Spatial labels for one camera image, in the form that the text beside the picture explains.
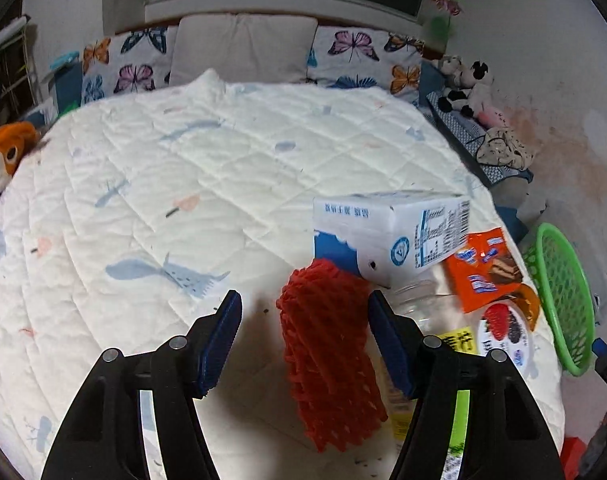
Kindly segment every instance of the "bed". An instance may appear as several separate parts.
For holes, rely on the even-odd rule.
[[[209,70],[89,104],[45,140],[0,199],[0,447],[25,480],[39,478],[103,349],[151,351],[231,288],[244,319],[220,384],[197,404],[220,477],[387,478],[386,424],[344,454],[319,454],[304,436],[275,300],[311,262],[316,195],[458,192],[471,197],[472,231],[502,225],[490,192],[415,107],[378,88],[226,84]],[[544,316],[533,341],[527,384],[561,449],[561,371]],[[151,478],[163,478],[149,419],[142,409]]]

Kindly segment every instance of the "white carton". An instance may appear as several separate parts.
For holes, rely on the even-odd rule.
[[[431,191],[316,197],[314,256],[398,288],[465,244],[469,210],[466,197]]]

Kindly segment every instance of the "red foam net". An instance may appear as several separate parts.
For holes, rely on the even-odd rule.
[[[305,434],[323,451],[359,446],[387,419],[365,353],[368,282],[315,260],[277,300],[291,394]]]

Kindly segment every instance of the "snack package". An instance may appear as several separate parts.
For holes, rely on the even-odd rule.
[[[539,311],[541,310],[541,302],[536,292],[525,283],[519,285],[516,291],[506,294],[499,298],[500,300],[511,300],[519,307],[531,332],[535,331],[535,325],[539,319]]]
[[[532,336],[525,315],[515,303],[494,301],[471,314],[471,324],[476,330],[479,355],[484,356],[493,348],[500,348],[508,354],[519,373],[528,377],[534,352]]]
[[[513,293],[523,279],[499,227],[469,234],[466,245],[445,264],[466,313]]]

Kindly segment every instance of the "green basket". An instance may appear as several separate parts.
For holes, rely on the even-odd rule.
[[[592,296],[579,259],[561,231],[547,223],[539,226],[523,259],[554,333],[559,360],[579,376],[590,364],[595,340]]]

